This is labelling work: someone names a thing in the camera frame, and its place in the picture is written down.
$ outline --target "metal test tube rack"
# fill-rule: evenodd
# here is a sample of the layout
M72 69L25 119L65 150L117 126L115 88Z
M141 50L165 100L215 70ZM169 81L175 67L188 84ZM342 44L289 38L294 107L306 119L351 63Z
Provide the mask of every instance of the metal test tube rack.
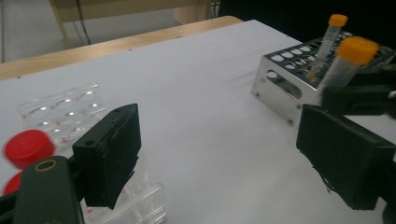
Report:
M317 96L318 84L334 59L337 46L351 35L342 31L327 61L321 64L315 63L315 55L322 38L263 55L250 92L294 126L301 116L302 105L310 104ZM380 45L373 60L361 70L389 63L395 53L394 49Z

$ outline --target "red cap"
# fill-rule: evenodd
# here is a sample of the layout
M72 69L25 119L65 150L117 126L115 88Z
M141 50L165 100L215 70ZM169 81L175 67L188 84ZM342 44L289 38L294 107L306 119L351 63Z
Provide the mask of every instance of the red cap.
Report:
M52 156L54 150L55 145L46 133L40 130L28 130L8 140L5 154L17 168L23 170L34 161Z
M20 183L21 183L21 176L22 176L22 171L20 171L19 173L17 173L16 175L14 175L6 184L6 187L3 190L3 194L9 194L12 193L16 190L18 190L18 188L20 187Z

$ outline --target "orange cap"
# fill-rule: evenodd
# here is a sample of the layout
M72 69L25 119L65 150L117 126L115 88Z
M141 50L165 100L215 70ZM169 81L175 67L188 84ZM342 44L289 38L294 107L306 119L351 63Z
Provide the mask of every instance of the orange cap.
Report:
M329 19L329 24L334 26L345 26L347 23L347 16L341 14L332 14Z
M337 56L360 65L369 63L379 49L374 41L359 36L347 37L341 42Z

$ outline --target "white table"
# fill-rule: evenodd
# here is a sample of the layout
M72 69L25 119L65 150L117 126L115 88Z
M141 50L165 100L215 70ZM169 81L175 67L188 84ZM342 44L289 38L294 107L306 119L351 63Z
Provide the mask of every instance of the white table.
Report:
M328 193L292 129L251 93L263 54L299 42L257 21L0 82L0 143L22 130L17 105L90 82L106 107L138 103L148 173L166 223L382 223ZM396 121L352 117L395 143ZM17 172L4 158L1 186Z

